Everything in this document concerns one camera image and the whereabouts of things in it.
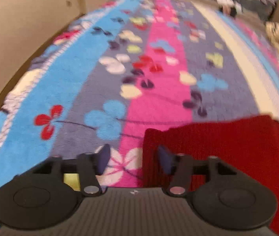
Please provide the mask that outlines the red knit sweater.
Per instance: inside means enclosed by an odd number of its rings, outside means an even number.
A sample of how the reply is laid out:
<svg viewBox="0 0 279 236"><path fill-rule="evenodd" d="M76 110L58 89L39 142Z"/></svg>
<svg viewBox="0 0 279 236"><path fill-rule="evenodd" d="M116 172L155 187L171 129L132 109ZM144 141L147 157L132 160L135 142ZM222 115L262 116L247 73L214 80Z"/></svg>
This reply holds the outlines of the red knit sweater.
<svg viewBox="0 0 279 236"><path fill-rule="evenodd" d="M227 164L268 187L279 201L279 122L270 116L256 116L221 123L193 123L166 131L149 128L143 142L143 186L170 183L158 159L157 148L196 160L217 156ZM271 223L279 234L279 207Z"/></svg>

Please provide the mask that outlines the clothes pile on sill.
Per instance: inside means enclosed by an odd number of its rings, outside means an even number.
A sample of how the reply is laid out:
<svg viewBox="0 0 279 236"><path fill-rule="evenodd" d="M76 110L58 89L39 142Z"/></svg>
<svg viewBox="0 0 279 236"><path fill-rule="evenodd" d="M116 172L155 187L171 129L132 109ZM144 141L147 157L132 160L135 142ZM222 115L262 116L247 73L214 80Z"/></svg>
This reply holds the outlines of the clothes pile on sill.
<svg viewBox="0 0 279 236"><path fill-rule="evenodd" d="M242 6L233 0L214 0L219 5L219 11L232 18L236 18L238 14L242 14Z"/></svg>

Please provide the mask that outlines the colourful floral striped blanket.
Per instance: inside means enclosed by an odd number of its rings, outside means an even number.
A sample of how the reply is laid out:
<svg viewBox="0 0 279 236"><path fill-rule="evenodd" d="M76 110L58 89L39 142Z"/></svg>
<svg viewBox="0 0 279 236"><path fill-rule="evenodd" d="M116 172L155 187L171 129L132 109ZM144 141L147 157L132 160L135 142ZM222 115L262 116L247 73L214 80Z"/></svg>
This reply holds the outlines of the colourful floral striped blanket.
<svg viewBox="0 0 279 236"><path fill-rule="evenodd" d="M147 129L279 122L279 55L244 22L177 0L112 0L71 23L5 97L0 187L108 143L103 186L143 186Z"/></svg>

